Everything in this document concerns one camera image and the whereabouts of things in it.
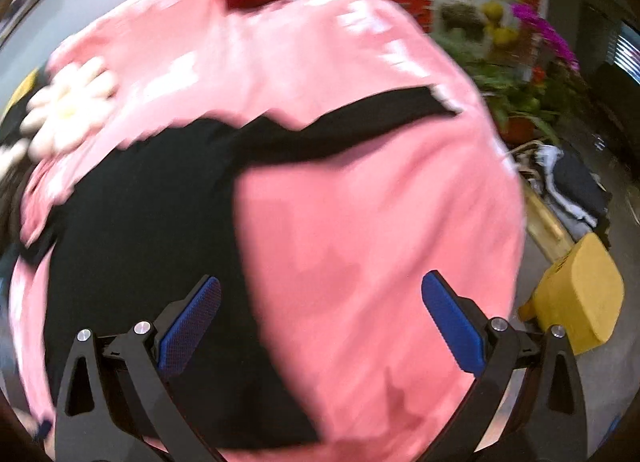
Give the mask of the black small garment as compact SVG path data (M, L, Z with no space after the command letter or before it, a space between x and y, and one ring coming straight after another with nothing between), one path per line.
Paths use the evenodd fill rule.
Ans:
M319 438L259 338L234 223L234 187L250 167L322 160L451 110L425 86L391 90L322 115L300 130L260 115L240 127L202 117L111 151L50 211L21 252L32 267L26 323L14 338L27 402L54 417L73 337L90 326L122 332L156 317L206 275L221 285L216 313L168 388L195 430L217 448L275 449Z

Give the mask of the pile of dark clothes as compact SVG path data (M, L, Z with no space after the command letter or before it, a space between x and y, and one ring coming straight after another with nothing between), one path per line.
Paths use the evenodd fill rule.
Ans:
M576 150L530 141L511 151L518 170L570 237L595 234L611 248L608 205L612 193L600 183Z

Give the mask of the yellow upholstered stool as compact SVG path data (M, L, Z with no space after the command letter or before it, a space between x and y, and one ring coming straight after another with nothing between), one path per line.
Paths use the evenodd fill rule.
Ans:
M612 337L624 295L624 280L611 254L590 233L544 272L518 308L518 318L544 331L563 327L574 354L582 355Z

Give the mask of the pink butterfly bed blanket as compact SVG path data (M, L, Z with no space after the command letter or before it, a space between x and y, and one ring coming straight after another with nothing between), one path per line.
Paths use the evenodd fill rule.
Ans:
M21 207L31 245L111 151L202 117L290 130L391 90L430 89L425 118L337 155L250 167L234 223L259 338L317 427L310 445L233 461L412 461L472 378L421 301L439 271L489 315L510 311L524 243L515 167L468 76L390 0L128 0L51 53L52 74L101 56L115 110L76 150L40 163Z

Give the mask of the white daisy flower pillow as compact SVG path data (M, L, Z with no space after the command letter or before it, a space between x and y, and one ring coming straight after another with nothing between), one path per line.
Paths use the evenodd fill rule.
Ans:
M32 162L65 155L99 132L115 110L118 78L101 56L69 63L27 104L20 132Z

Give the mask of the potted plant with purple flowers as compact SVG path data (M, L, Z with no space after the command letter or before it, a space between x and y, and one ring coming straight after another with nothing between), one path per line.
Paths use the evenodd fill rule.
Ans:
M577 57L532 6L514 3L509 10L512 26L503 23L506 8L497 2L442 4L434 39L480 91L507 145L534 138L559 144L556 123L586 104Z

